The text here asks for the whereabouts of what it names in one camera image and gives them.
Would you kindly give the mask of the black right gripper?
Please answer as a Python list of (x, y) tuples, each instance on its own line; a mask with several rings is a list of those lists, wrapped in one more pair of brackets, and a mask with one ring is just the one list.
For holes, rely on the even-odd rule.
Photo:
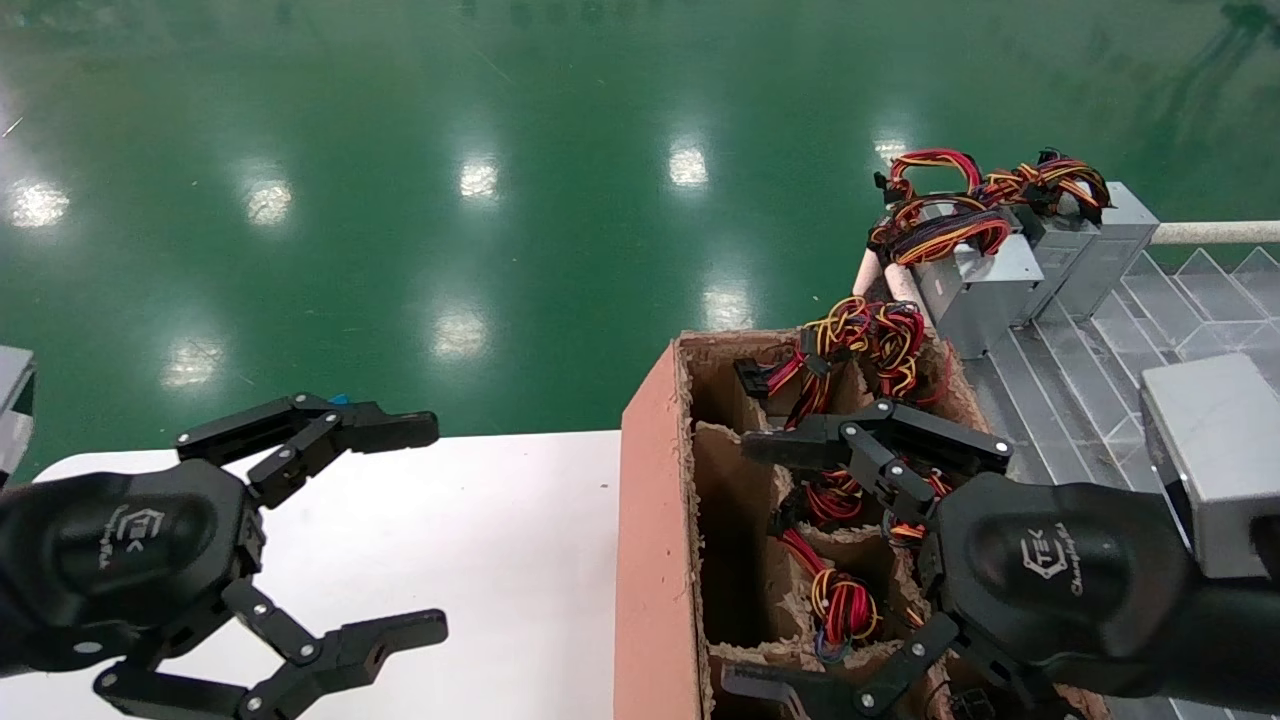
[[(995, 684), (1032, 698), (1050, 684), (1158, 687), (1169, 623), (1197, 574), (1162, 495), (1010, 480), (1009, 441), (888, 400), (749, 432), (742, 454), (845, 471), (899, 520), (928, 527), (925, 594), (957, 624), (957, 653)], [(940, 501), (918, 462), (974, 478)]]

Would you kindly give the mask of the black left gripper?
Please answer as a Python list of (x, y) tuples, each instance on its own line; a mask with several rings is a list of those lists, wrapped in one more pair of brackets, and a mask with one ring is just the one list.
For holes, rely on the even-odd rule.
[[(298, 719), (328, 694), (371, 685), (393, 653), (444, 642), (445, 614), (429, 609), (310, 635), (239, 580), (262, 566), (257, 506), (279, 507), (343, 454), (424, 448), (439, 438), (430, 411), (389, 414), (372, 401), (300, 393), (180, 434), (179, 460), (207, 462), (5, 491), (3, 675), (70, 673), (125, 656), (93, 691), (143, 719)], [(248, 487), (218, 468), (262, 451)], [(160, 671), (164, 659), (188, 653), (230, 616), (280, 657), (269, 678), (246, 688)]]

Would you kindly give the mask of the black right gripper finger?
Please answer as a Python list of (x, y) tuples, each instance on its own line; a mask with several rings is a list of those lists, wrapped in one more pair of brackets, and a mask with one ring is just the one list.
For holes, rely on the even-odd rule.
[(727, 693), (782, 705), (796, 719), (893, 719), (906, 693), (948, 652), (966, 659), (991, 684), (1015, 693), (1023, 706), (1015, 719), (1079, 717), (1043, 673), (1010, 664), (947, 612), (934, 614), (861, 684), (829, 673), (758, 664), (727, 664), (719, 683)]

